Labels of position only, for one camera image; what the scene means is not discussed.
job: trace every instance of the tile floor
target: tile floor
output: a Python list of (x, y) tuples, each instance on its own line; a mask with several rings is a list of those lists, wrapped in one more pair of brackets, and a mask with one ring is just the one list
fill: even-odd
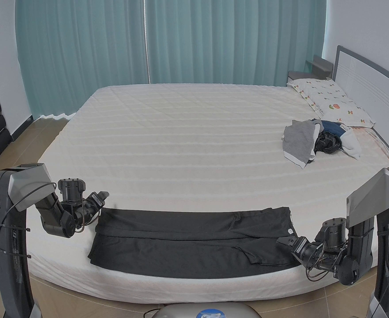
[[(66, 120), (40, 119), (11, 143), (0, 156), (0, 169), (37, 162), (66, 125)], [(368, 299), (374, 289), (376, 268), (351, 287), (339, 283), (289, 298), (247, 302), (263, 318), (349, 318), (365, 317)], [(44, 318), (142, 318), (155, 305), (107, 301), (81, 294), (31, 276), (34, 297)], [(0, 317), (3, 315), (0, 297)]]

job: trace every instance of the white pillow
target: white pillow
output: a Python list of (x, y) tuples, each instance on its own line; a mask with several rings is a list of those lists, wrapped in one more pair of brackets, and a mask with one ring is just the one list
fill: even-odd
[(349, 99), (331, 79), (296, 79), (287, 85), (300, 93), (321, 120), (368, 128), (375, 124), (367, 112)]

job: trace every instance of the teal curtain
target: teal curtain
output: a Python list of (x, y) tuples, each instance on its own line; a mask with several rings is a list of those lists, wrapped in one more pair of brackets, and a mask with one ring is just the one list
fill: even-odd
[(18, 59), (34, 118), (95, 90), (148, 83), (143, 0), (16, 0)]
[(146, 0), (151, 83), (283, 86), (321, 56), (326, 0)]

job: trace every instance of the fitted sheet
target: fitted sheet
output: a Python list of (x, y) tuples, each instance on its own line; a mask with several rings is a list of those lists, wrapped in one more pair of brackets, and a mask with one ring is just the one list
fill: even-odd
[[(378, 138), (355, 129), (359, 161), (342, 151), (317, 153), (304, 170), (284, 158), (281, 136), (292, 119), (312, 119), (288, 87), (152, 84), (97, 90), (39, 162), (51, 179), (81, 178), (87, 196), (108, 191), (106, 206), (228, 212), (288, 206), (298, 235), (313, 240), (323, 221), (346, 216), (346, 197), (389, 166)], [(27, 213), (30, 271), (60, 286), (135, 303), (243, 301), (312, 291), (302, 266), (256, 276), (178, 279), (102, 269), (87, 255), (95, 224), (72, 238), (44, 232)], [(372, 251), (377, 262), (377, 238)]]

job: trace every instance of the headboard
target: headboard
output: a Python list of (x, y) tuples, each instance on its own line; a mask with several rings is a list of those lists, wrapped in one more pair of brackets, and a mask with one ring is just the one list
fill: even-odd
[(389, 146), (389, 71), (337, 46), (333, 80), (376, 122), (374, 130)]

